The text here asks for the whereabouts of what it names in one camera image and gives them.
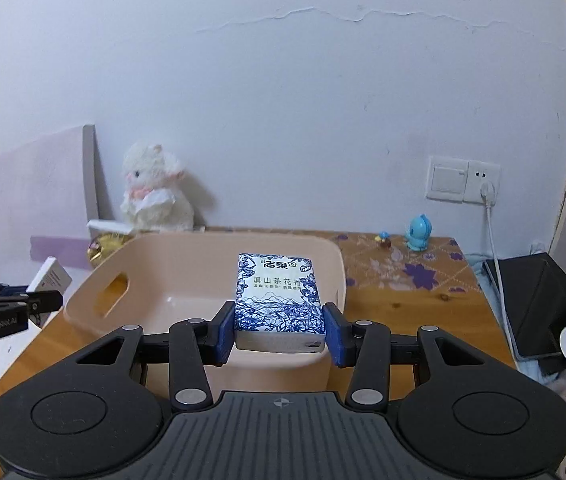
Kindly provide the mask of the blue white tissue pack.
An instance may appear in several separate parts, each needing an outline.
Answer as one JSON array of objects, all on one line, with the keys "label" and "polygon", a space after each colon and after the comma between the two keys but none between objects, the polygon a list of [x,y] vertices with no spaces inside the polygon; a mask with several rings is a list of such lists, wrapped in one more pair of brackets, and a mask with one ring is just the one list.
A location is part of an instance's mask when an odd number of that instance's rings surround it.
[{"label": "blue white tissue pack", "polygon": [[321,352],[326,328],[312,261],[295,256],[239,254],[234,333],[240,350]]}]

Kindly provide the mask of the small white box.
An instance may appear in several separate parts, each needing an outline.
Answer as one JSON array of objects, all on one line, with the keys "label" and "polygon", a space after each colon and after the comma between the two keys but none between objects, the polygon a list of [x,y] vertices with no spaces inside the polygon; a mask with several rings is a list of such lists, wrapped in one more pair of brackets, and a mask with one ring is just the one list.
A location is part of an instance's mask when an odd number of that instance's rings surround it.
[{"label": "small white box", "polygon": [[36,276],[30,282],[26,288],[26,293],[28,295],[40,294],[43,292],[53,292],[59,293],[59,303],[54,307],[51,305],[52,297],[42,299],[42,306],[32,309],[32,315],[30,318],[36,326],[43,328],[56,313],[62,308],[64,304],[65,292],[68,290],[72,283],[72,278],[68,272],[62,267],[58,260],[54,257],[48,257],[39,271],[36,272]]}]

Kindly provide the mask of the beige plastic storage basket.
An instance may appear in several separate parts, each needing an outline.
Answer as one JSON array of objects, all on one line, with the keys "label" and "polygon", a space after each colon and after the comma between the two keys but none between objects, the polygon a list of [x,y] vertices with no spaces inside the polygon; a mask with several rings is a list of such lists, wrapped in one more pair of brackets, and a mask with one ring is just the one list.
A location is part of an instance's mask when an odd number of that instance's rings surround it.
[{"label": "beige plastic storage basket", "polygon": [[[64,317],[97,337],[126,324],[158,334],[187,318],[209,320],[235,296],[237,259],[242,252],[310,259],[321,300],[338,308],[345,305],[344,262],[330,240],[278,233],[189,232],[147,234],[124,244],[74,292]],[[224,390],[322,391],[329,374],[327,352],[233,349],[225,365],[206,369],[215,396]]]}]

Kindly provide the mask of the small duck figurine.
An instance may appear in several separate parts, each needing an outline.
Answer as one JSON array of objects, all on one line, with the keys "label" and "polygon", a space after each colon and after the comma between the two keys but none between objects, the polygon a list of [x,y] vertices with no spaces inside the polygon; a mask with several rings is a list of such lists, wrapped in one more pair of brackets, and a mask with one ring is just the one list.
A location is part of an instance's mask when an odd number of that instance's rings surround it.
[{"label": "small duck figurine", "polygon": [[378,233],[375,237],[375,240],[378,246],[381,248],[389,249],[391,247],[391,237],[385,231]]}]

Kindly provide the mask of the blue bird figurine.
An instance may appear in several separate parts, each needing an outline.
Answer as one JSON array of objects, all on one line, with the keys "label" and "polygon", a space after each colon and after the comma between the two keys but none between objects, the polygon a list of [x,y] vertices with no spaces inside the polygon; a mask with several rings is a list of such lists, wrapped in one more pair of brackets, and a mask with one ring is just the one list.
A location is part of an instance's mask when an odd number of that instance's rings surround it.
[{"label": "blue bird figurine", "polygon": [[432,235],[432,222],[426,214],[413,218],[405,233],[405,243],[412,252],[424,252]]}]

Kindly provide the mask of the gold snack bag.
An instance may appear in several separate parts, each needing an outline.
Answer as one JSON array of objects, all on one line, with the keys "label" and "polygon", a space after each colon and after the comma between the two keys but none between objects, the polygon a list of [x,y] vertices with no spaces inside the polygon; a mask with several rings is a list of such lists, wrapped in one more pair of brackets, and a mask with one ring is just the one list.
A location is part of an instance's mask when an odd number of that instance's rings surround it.
[{"label": "gold snack bag", "polygon": [[89,264],[93,269],[97,268],[104,260],[119,250],[130,239],[131,237],[129,235],[120,233],[103,233],[97,235],[97,237],[92,239],[86,251]]}]

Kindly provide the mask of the white open cardboard box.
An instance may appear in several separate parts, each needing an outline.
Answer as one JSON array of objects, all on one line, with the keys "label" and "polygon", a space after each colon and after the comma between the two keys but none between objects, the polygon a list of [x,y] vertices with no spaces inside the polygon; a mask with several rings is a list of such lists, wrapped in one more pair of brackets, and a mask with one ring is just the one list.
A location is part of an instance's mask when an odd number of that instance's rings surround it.
[{"label": "white open cardboard box", "polygon": [[86,226],[92,237],[107,233],[131,235],[134,232],[134,227],[130,224],[114,220],[91,219]]}]

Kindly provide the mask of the white plush lamb toy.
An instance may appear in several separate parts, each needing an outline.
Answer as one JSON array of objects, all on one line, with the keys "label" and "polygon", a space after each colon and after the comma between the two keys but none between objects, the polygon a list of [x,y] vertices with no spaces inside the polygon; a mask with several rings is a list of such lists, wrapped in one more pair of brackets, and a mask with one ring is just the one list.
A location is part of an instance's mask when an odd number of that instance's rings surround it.
[{"label": "white plush lamb toy", "polygon": [[194,208],[182,191],[183,165],[161,144],[133,144],[124,154],[123,217],[144,231],[191,231]]}]

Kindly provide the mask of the white wall switch socket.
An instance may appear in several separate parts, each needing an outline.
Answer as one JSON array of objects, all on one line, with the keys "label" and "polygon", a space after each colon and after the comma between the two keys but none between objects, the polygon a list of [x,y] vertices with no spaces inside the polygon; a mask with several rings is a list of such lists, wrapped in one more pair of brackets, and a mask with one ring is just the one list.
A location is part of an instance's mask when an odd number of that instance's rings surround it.
[{"label": "white wall switch socket", "polygon": [[450,203],[494,204],[500,179],[501,166],[492,162],[432,155],[425,196]]}]

